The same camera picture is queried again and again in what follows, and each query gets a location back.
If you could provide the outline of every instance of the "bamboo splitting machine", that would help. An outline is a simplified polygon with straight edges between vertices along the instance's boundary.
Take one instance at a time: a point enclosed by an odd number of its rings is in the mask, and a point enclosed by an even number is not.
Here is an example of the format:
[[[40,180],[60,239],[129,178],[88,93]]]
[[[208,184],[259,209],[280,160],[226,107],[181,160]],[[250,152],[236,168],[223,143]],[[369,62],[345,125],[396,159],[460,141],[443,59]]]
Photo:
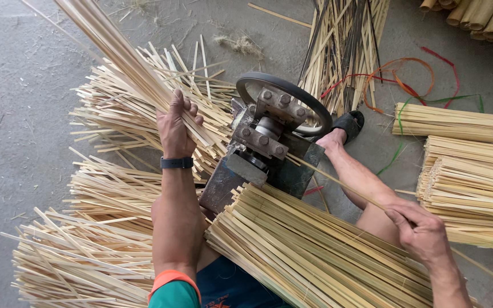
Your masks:
[[[249,86],[261,88],[256,100]],[[324,148],[305,137],[323,136],[332,126],[326,108],[298,86],[259,72],[243,74],[237,80],[242,102],[232,100],[232,140],[199,199],[202,207],[220,213],[232,203],[231,189],[252,183],[268,183],[296,198],[301,198],[313,170],[285,159],[290,153],[312,165],[318,165]],[[304,125],[310,110],[318,127]]]

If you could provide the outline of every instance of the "blue shorts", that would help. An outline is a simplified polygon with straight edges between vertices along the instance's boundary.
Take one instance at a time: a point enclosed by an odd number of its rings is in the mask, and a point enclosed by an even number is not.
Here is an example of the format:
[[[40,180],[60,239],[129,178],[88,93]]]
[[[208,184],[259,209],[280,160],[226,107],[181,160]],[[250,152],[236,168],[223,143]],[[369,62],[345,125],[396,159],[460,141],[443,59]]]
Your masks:
[[[201,308],[292,308],[225,256],[197,273],[197,287]]]

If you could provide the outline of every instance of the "concrete floor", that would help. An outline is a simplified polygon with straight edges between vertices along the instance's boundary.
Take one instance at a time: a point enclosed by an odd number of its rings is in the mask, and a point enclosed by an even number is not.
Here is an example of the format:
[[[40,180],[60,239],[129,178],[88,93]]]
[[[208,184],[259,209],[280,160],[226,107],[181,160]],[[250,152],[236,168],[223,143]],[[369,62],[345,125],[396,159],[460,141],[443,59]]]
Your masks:
[[[31,2],[72,35],[88,42],[54,4],[41,0]],[[225,66],[224,80],[233,82],[240,74],[251,70],[261,70],[292,82],[298,79],[310,34],[308,28],[253,10],[247,7],[248,1],[188,2],[168,0],[138,9],[128,7],[129,0],[124,3],[99,0],[107,13],[127,7],[112,14],[112,18],[120,20],[130,11],[119,22],[119,27],[135,46],[146,46],[151,40],[162,50],[183,39],[179,50],[191,66],[191,46],[199,34],[203,34],[209,63],[231,60]],[[258,0],[255,3],[311,22],[311,1]],[[189,10],[192,10],[190,17],[187,16]],[[262,61],[238,55],[212,40],[214,35],[238,37],[244,32],[262,47]],[[404,56],[426,60],[437,77],[430,97],[451,96],[455,88],[451,68],[422,52],[421,46],[427,46],[454,62],[462,82],[460,94],[483,95],[486,111],[493,114],[493,46],[471,40],[466,32],[450,28],[444,23],[443,14],[429,13],[423,17],[416,1],[392,0],[380,45],[382,62]],[[75,170],[71,162],[78,160],[66,149],[68,146],[82,153],[95,154],[86,142],[73,142],[74,137],[69,132],[74,129],[68,125],[72,118],[67,115],[78,105],[77,96],[69,88],[84,83],[84,76],[90,74],[89,67],[95,64],[86,52],[22,4],[0,0],[0,231],[13,233],[15,226],[29,223],[35,218],[34,206],[42,210],[49,206],[57,209],[65,206],[61,200],[68,196],[66,182]],[[428,75],[417,65],[408,64],[400,75],[419,92],[427,88]],[[387,114],[393,114],[395,102],[403,102],[407,98],[395,86],[377,86],[377,103]],[[475,111],[476,105],[474,99],[466,99],[454,102],[452,108]],[[378,171],[387,165],[401,138],[391,136],[389,124],[392,117],[376,114],[365,107],[360,110],[365,113],[366,125],[358,140],[348,145],[348,151],[369,169]],[[381,175],[381,179],[393,189],[412,191],[420,171],[423,143],[414,137],[405,137],[404,141],[406,149]],[[158,156],[153,152],[144,151],[142,154],[150,162],[157,161]],[[111,155],[102,157],[119,162]],[[331,168],[328,161],[322,162],[320,167]],[[354,222],[360,211],[334,183],[324,178],[319,178],[319,182],[325,185],[323,192],[331,212]],[[322,207],[317,194],[307,199]],[[22,212],[26,212],[28,219],[10,220]],[[16,245],[16,242],[0,236],[0,307],[27,307],[27,303],[17,302],[17,290],[10,287],[13,280],[10,259]],[[493,269],[493,250],[456,246]],[[462,260],[458,262],[469,279],[471,295],[485,307],[493,307],[493,280],[474,266]]]

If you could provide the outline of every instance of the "hand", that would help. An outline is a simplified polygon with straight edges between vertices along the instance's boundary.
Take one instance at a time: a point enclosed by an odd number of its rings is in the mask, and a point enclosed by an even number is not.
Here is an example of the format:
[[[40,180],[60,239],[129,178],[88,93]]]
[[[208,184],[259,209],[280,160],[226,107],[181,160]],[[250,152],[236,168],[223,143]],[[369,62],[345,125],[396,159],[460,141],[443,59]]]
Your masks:
[[[197,115],[198,107],[184,98],[182,91],[174,90],[168,114],[157,110],[157,126],[163,145],[164,158],[191,157],[196,144],[187,136],[187,128],[182,121],[182,113],[188,112],[198,125],[203,125],[203,116]]]
[[[425,265],[429,273],[455,266],[444,223],[438,216],[416,202],[388,206],[385,213],[399,228],[403,247]]]

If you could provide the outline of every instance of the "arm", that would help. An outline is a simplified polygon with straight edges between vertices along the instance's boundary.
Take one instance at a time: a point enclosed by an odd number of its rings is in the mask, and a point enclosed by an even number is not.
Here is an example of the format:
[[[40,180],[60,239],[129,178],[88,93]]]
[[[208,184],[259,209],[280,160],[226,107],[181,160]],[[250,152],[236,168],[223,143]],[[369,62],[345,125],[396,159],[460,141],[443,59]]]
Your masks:
[[[169,113],[157,112],[157,124],[164,149],[164,158],[191,157],[195,142],[187,136],[182,113],[189,112],[199,125],[197,106],[184,99],[176,90]],[[152,207],[153,268],[155,275],[165,270],[177,270],[194,282],[199,251],[202,244],[202,215],[195,193],[191,169],[163,169],[161,197]]]
[[[389,206],[386,214],[399,228],[403,247],[429,271],[433,307],[472,308],[443,221],[415,202]]]

